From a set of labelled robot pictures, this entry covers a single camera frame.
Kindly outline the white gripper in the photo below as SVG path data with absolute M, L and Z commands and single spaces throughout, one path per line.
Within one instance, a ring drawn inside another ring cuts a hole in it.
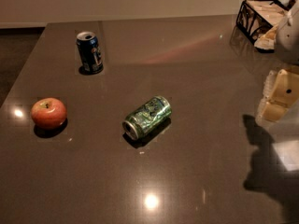
M 278 25 L 275 53 L 284 63 L 299 64 L 299 0 Z M 299 67 L 271 70 L 263 86 L 257 122 L 277 122 L 299 100 Z

